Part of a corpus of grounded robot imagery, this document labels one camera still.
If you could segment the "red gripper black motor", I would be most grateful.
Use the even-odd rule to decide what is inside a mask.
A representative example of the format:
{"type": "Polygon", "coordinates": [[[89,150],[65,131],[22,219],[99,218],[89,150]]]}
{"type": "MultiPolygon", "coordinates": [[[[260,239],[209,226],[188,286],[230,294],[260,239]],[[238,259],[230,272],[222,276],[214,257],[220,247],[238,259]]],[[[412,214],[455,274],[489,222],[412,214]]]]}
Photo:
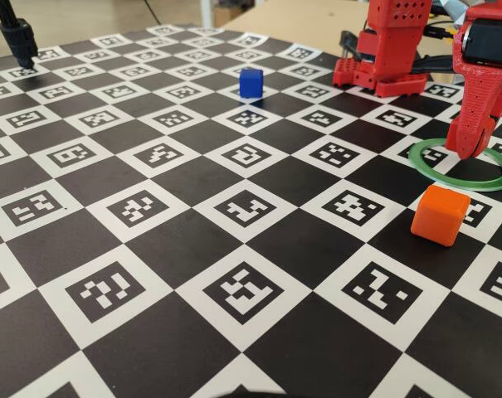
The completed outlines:
{"type": "Polygon", "coordinates": [[[454,35],[452,58],[455,73],[486,75],[465,78],[461,111],[446,137],[446,148],[460,159],[474,158],[486,149],[502,116],[502,3],[467,9],[454,35]]]}

